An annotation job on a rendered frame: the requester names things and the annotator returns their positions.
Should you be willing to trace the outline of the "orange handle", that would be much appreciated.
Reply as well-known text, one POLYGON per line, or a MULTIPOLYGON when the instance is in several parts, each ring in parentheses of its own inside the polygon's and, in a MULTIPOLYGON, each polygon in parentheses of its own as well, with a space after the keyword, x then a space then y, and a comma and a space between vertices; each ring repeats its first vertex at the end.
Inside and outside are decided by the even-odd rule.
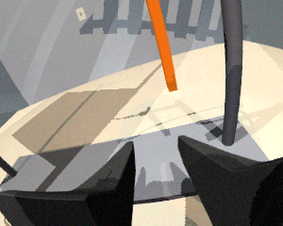
POLYGON ((163 15, 161 15, 159 0, 145 0, 148 5, 150 19, 152 19, 154 34, 158 43, 161 65, 165 76, 165 83, 169 91, 178 90, 175 78, 175 65, 172 63, 171 49, 167 37, 167 29, 163 15))

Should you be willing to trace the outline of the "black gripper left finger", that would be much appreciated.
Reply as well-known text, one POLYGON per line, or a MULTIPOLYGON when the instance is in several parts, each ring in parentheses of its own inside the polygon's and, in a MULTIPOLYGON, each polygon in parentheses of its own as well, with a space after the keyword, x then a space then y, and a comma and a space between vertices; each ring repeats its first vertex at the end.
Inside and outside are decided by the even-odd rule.
POLYGON ((134 140, 73 191, 3 191, 0 212, 12 226, 131 226, 134 140))

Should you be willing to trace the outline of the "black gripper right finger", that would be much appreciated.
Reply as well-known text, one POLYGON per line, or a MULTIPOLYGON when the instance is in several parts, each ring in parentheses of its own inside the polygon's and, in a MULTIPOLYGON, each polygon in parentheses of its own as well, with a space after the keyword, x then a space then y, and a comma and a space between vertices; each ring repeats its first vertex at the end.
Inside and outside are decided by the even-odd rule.
POLYGON ((178 151, 213 226, 259 226, 283 185, 283 155, 259 162, 184 135, 178 151))

